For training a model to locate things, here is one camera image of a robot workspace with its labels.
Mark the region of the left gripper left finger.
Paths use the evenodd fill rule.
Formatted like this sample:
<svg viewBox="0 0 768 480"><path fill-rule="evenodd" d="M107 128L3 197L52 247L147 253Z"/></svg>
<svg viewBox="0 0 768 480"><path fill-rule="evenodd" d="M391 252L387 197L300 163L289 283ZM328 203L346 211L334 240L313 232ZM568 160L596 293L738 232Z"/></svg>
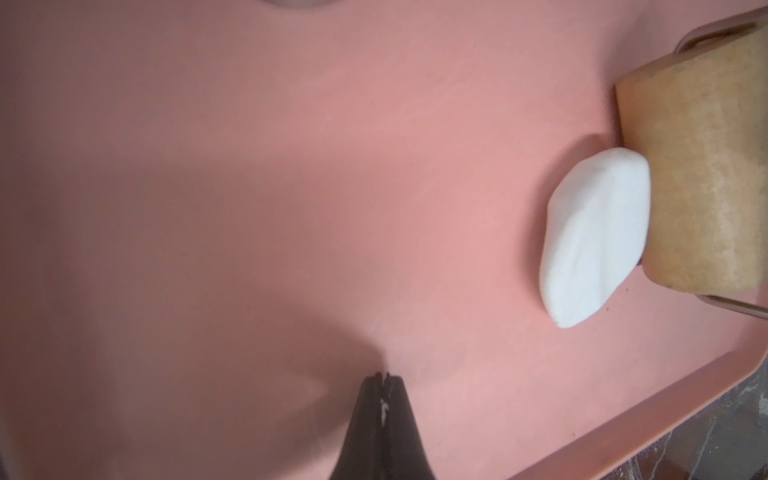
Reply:
<svg viewBox="0 0 768 480"><path fill-rule="evenodd" d="M383 472L383 398L381 373L362 382L331 480L373 480Z"/></svg>

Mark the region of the white dough piece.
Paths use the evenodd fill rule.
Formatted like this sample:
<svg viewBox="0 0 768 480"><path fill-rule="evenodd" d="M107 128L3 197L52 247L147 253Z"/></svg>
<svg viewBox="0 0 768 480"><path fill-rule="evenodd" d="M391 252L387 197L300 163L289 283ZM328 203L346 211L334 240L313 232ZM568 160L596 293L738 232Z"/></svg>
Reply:
<svg viewBox="0 0 768 480"><path fill-rule="evenodd" d="M638 265L650 222L648 160L612 148L573 166L553 191L539 267L546 312L562 329L596 314Z"/></svg>

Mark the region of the wooden dough roller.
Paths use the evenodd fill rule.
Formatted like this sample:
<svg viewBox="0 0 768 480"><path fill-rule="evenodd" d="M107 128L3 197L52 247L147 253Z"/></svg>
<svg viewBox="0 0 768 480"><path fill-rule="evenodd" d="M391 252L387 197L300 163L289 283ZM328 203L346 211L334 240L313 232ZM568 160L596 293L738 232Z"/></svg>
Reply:
<svg viewBox="0 0 768 480"><path fill-rule="evenodd" d="M653 282L763 318L767 12L700 27L615 87L624 145L651 176L642 266Z"/></svg>

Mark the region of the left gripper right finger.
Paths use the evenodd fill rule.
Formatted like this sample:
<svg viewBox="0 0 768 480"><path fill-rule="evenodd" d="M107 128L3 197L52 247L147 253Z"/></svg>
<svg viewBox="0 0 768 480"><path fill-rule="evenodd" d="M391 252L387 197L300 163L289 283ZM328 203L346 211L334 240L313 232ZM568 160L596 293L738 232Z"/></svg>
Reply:
<svg viewBox="0 0 768 480"><path fill-rule="evenodd" d="M404 380L387 374L381 397L382 479L433 480Z"/></svg>

